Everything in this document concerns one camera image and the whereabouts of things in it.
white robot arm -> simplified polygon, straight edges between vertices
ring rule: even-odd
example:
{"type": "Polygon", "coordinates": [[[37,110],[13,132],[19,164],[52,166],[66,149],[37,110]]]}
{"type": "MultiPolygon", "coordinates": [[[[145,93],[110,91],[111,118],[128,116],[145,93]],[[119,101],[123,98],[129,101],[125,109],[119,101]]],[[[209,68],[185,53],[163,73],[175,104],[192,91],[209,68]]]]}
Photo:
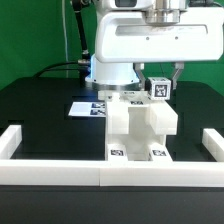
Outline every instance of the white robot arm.
{"type": "Polygon", "coordinates": [[[98,27],[87,83],[98,89],[130,89],[139,82],[133,64],[219,59],[223,8],[188,8],[186,2],[93,0],[98,27]]]}

black tabletop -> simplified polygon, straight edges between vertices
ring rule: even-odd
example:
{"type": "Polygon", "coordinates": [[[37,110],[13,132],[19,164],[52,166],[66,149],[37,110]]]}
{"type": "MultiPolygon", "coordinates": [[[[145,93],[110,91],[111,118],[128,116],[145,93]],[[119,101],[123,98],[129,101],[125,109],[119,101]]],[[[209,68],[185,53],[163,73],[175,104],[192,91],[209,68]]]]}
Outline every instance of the black tabletop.
{"type": "MultiPolygon", "coordinates": [[[[0,130],[21,124],[23,143],[13,159],[104,160],[105,118],[70,117],[74,101],[98,101],[77,79],[22,78],[0,91],[0,130]]],[[[168,103],[178,114],[167,148],[176,161],[213,161],[203,128],[224,130],[224,97],[209,86],[179,82],[168,103]]]]}
{"type": "MultiPolygon", "coordinates": [[[[0,91],[0,131],[21,124],[13,159],[104,160],[105,118],[72,118],[74,101],[97,92],[76,79],[23,78],[0,91]]],[[[176,161],[214,161],[203,128],[224,130],[224,98],[209,86],[179,82],[168,103],[179,116],[167,148],[176,161]]],[[[0,185],[0,223],[221,224],[223,188],[0,185]]]]}

paper card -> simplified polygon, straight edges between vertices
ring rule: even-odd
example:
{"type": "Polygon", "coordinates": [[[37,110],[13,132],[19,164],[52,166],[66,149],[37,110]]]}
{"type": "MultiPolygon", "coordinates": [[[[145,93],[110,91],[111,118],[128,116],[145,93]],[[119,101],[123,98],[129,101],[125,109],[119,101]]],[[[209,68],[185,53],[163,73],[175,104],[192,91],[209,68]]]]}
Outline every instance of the paper card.
{"type": "Polygon", "coordinates": [[[105,103],[73,102],[68,115],[76,117],[105,117],[105,103]]]}

green background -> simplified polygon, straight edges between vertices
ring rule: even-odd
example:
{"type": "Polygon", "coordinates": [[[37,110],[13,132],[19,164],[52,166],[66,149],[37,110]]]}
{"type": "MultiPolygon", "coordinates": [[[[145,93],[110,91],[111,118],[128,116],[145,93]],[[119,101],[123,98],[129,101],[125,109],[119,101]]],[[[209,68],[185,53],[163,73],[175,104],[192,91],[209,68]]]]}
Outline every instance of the green background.
{"type": "MultiPolygon", "coordinates": [[[[69,60],[77,60],[81,49],[76,20],[70,1],[65,1],[69,60]]],[[[94,7],[84,9],[82,14],[88,46],[93,53],[94,7]]],[[[1,1],[0,16],[0,89],[17,78],[32,76],[47,65],[65,61],[61,0],[1,1]]],[[[171,63],[163,63],[162,68],[169,77],[171,63]]],[[[147,64],[144,74],[163,76],[157,63],[147,64]]],[[[224,95],[224,56],[213,62],[186,63],[180,80],[207,83],[224,95]]]]}

white foam block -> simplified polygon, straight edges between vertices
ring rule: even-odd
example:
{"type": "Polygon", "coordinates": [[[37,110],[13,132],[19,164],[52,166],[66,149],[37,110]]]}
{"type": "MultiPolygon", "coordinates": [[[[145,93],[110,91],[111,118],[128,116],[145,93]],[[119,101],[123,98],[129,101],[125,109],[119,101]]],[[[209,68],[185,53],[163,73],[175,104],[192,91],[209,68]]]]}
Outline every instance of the white foam block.
{"type": "Polygon", "coordinates": [[[147,109],[146,122],[156,135],[176,135],[177,120],[177,114],[165,101],[152,103],[147,109]]]}
{"type": "Polygon", "coordinates": [[[153,143],[147,146],[147,156],[149,160],[155,162],[173,161],[167,148],[159,143],[153,143]]]}
{"type": "Polygon", "coordinates": [[[217,162],[224,162],[224,138],[215,129],[204,129],[203,145],[217,162]]]}
{"type": "Polygon", "coordinates": [[[111,162],[126,162],[128,161],[125,145],[108,144],[107,159],[111,162]]]}
{"type": "Polygon", "coordinates": [[[108,134],[129,133],[128,106],[123,102],[107,102],[108,134]]]}
{"type": "Polygon", "coordinates": [[[21,125],[10,125],[0,137],[0,159],[10,159],[21,141],[21,125]]]}

